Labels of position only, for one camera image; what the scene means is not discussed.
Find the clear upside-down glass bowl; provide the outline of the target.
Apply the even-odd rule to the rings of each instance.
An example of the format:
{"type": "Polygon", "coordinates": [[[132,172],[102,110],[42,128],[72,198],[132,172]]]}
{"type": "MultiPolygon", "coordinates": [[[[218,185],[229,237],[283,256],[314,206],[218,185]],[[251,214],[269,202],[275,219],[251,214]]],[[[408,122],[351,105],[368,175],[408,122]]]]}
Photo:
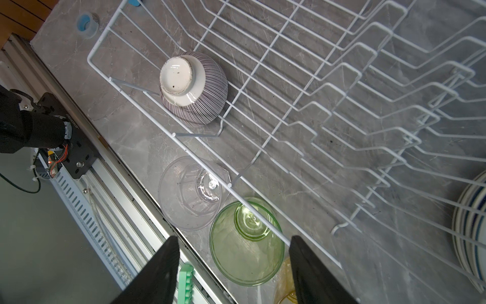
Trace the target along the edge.
{"type": "Polygon", "coordinates": [[[208,55],[188,51],[169,58],[159,73],[162,105],[188,127],[212,123],[229,92],[224,70],[208,55]]]}

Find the green transparent cup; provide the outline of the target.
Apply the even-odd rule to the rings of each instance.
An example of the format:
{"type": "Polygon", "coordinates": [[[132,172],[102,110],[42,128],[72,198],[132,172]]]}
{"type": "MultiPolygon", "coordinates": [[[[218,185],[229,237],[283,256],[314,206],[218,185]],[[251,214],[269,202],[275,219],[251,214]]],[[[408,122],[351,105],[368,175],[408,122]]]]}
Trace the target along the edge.
{"type": "Polygon", "coordinates": [[[216,215],[209,242],[218,270],[242,286],[271,280],[284,259],[284,242],[238,201],[216,215]]]}

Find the yellow transparent cup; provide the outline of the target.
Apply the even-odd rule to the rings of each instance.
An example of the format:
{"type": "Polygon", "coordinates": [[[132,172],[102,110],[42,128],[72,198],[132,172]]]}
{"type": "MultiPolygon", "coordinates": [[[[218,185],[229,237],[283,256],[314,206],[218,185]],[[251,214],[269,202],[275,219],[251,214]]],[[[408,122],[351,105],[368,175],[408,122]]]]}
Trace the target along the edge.
{"type": "Polygon", "coordinates": [[[273,302],[275,304],[298,304],[292,275],[291,260],[289,257],[283,261],[280,270],[277,273],[276,282],[273,302]]]}

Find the clear transparent cup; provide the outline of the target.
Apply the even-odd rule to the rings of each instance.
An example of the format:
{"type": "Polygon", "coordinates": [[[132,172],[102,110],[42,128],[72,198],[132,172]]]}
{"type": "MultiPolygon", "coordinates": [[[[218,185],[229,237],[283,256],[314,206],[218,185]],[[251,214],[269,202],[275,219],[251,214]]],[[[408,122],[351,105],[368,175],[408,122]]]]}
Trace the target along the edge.
{"type": "Polygon", "coordinates": [[[158,203],[166,219],[183,231],[197,231],[209,225],[221,209],[229,192],[229,171],[205,160],[211,171],[192,157],[174,160],[159,181],[158,203]]]}

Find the green clip on rail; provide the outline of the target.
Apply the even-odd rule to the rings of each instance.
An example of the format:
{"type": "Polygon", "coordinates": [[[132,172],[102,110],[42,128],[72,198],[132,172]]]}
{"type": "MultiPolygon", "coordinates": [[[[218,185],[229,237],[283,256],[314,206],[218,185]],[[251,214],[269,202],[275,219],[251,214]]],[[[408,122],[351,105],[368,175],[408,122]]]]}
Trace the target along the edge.
{"type": "Polygon", "coordinates": [[[178,273],[177,303],[191,304],[193,295],[194,267],[184,263],[178,273]]]}

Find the aluminium front rail frame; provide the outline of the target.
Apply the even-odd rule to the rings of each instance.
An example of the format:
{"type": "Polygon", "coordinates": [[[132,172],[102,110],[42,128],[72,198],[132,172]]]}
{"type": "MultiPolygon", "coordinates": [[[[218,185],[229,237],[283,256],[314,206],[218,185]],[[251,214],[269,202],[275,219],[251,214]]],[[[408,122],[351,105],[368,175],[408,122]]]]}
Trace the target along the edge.
{"type": "MultiPolygon", "coordinates": [[[[40,113],[36,106],[41,96],[46,92],[54,94],[97,149],[97,160],[81,178],[72,178],[62,168],[51,181],[122,291],[163,243],[176,236],[180,248],[178,273],[184,263],[194,267],[192,302],[232,303],[233,298],[208,272],[180,234],[165,221],[154,201],[47,70],[29,43],[11,35],[1,48],[1,58],[26,84],[24,89],[15,89],[31,97],[31,100],[22,98],[25,101],[20,107],[22,110],[40,113]]],[[[173,303],[177,301],[178,273],[173,303]]]]}

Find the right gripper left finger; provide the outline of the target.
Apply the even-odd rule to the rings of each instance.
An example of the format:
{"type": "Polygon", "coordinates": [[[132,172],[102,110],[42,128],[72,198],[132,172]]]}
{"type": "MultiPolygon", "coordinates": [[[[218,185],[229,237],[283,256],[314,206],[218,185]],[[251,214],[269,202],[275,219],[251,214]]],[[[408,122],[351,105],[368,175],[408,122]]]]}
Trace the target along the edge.
{"type": "Polygon", "coordinates": [[[173,303],[179,259],[178,238],[171,236],[112,302],[173,303]]]}

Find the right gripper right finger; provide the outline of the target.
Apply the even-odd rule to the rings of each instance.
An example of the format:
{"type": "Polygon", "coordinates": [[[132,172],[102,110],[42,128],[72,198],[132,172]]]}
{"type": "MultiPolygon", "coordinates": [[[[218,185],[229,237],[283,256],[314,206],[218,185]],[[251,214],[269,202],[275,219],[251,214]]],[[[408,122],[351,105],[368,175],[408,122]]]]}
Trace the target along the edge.
{"type": "Polygon", "coordinates": [[[289,255],[298,303],[357,303],[302,237],[291,238],[289,255]]]}

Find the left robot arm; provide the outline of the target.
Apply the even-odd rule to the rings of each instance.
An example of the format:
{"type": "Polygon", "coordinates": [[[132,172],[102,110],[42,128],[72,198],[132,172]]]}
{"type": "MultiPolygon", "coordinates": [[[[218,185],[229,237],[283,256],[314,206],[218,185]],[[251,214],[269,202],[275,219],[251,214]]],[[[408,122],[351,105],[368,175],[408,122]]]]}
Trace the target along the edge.
{"type": "Polygon", "coordinates": [[[58,148],[72,138],[72,124],[65,118],[22,110],[19,90],[1,87],[1,153],[13,154],[22,148],[58,148]]]}

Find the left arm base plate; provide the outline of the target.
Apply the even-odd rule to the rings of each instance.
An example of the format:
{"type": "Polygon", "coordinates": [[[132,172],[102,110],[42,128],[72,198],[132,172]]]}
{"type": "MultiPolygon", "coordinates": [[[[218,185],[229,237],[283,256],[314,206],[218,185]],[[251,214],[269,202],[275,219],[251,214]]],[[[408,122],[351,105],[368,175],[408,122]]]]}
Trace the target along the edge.
{"type": "Polygon", "coordinates": [[[72,178],[81,178],[97,160],[97,149],[54,94],[44,93],[36,107],[43,114],[69,122],[72,130],[71,138],[53,150],[56,156],[49,157],[49,175],[55,177],[64,168],[72,178]]]}

